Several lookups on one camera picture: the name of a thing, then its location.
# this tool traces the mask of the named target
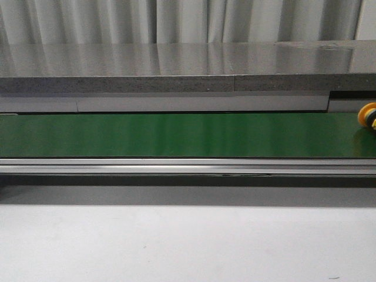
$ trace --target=green belt surface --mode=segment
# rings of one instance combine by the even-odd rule
[[[355,113],[0,116],[0,157],[376,157]]]

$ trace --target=white curtain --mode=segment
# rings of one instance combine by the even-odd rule
[[[361,0],[0,0],[0,43],[354,39]]]

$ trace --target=yellow wheel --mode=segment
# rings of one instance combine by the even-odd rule
[[[374,110],[376,110],[376,103],[366,104],[358,113],[358,122],[367,127],[367,116]]]

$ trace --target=conveyor belt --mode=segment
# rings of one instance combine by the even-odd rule
[[[0,116],[0,173],[376,174],[354,113]]]

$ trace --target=gray countertop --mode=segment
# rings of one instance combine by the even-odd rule
[[[376,90],[376,41],[0,45],[0,93]]]

